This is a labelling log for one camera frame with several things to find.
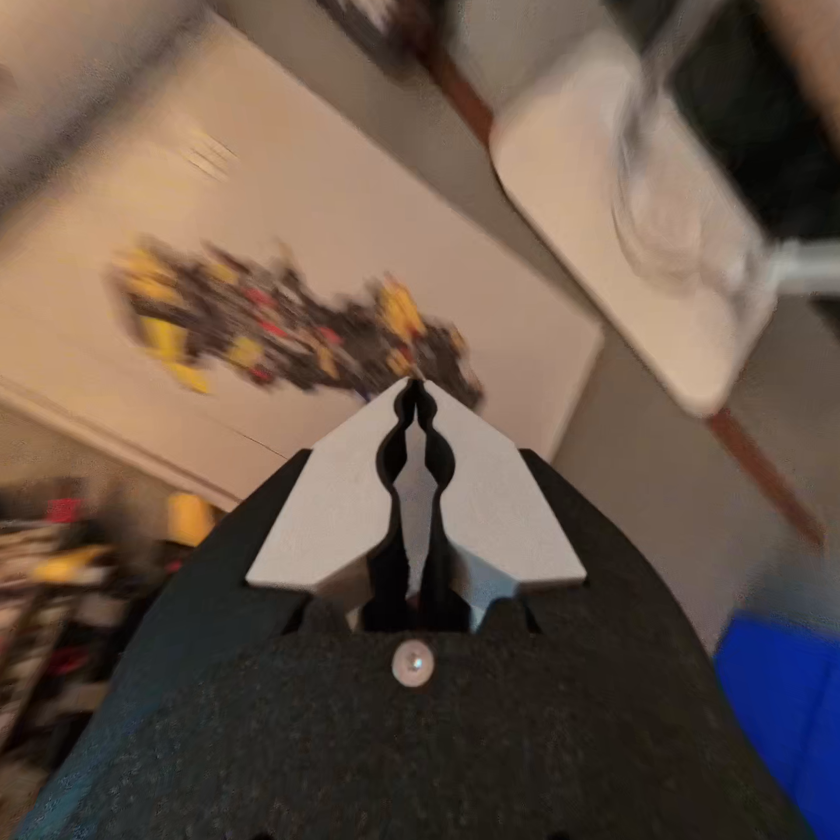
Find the blue plastic bin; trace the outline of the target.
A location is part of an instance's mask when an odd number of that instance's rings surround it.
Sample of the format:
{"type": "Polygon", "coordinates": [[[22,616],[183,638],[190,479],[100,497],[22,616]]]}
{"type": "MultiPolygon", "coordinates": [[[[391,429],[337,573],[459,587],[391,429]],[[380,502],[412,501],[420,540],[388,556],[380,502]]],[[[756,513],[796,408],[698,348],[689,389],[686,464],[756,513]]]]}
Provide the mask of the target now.
{"type": "Polygon", "coordinates": [[[839,838],[839,637],[741,612],[714,656],[724,694],[815,836],[839,838]]]}

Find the lego car chassis model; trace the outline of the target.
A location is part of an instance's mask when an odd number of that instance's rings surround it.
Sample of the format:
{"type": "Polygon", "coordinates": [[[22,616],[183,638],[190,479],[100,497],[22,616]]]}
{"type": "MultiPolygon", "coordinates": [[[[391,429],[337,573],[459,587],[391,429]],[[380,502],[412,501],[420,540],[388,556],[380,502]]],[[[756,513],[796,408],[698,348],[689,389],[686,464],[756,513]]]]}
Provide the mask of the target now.
{"type": "Polygon", "coordinates": [[[138,559],[85,481],[2,492],[2,756],[56,767],[110,691],[146,613],[212,531],[220,511],[177,491],[138,559]]]}

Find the white board stand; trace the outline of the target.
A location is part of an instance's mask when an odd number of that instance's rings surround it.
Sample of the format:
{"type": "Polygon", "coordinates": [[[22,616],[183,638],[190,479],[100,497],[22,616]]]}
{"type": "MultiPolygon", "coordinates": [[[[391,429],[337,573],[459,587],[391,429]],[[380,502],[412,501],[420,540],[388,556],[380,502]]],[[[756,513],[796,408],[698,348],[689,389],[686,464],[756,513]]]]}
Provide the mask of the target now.
{"type": "Polygon", "coordinates": [[[838,238],[772,238],[614,28],[497,119],[500,184],[688,414],[722,408],[782,297],[838,301],[838,238]]]}

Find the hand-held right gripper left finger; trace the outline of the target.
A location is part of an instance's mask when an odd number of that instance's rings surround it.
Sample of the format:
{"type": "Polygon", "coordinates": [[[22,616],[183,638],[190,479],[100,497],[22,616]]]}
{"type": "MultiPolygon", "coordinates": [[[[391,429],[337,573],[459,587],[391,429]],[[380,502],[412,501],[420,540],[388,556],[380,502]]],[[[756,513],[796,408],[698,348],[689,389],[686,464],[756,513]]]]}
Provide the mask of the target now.
{"type": "Polygon", "coordinates": [[[297,592],[348,612],[364,628],[415,624],[394,487],[406,464],[417,382],[401,379],[320,439],[280,509],[245,582],[297,592]]]}

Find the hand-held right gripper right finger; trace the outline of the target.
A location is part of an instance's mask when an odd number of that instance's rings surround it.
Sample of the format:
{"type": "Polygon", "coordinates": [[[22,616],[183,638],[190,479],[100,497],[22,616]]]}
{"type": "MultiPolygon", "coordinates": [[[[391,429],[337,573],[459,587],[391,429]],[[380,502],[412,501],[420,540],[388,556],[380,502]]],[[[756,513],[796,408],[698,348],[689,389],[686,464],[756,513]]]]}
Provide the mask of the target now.
{"type": "Polygon", "coordinates": [[[442,443],[453,462],[451,477],[437,479],[438,505],[470,629],[501,598],[582,585],[585,568],[520,449],[435,383],[423,392],[427,443],[442,443]]]}

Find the lego instruction booklet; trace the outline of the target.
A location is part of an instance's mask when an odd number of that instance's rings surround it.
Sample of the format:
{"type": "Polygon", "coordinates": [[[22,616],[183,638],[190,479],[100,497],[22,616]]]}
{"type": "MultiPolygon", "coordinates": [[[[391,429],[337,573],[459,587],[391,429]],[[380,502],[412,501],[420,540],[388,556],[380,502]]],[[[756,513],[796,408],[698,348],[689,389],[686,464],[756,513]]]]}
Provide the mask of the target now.
{"type": "Polygon", "coordinates": [[[560,289],[210,16],[2,231],[2,405],[231,510],[361,400],[261,390],[217,360],[189,392],[142,350],[106,275],[142,235],[265,264],[319,296],[390,273],[451,321],[480,412],[551,459],[602,330],[560,289]]]}

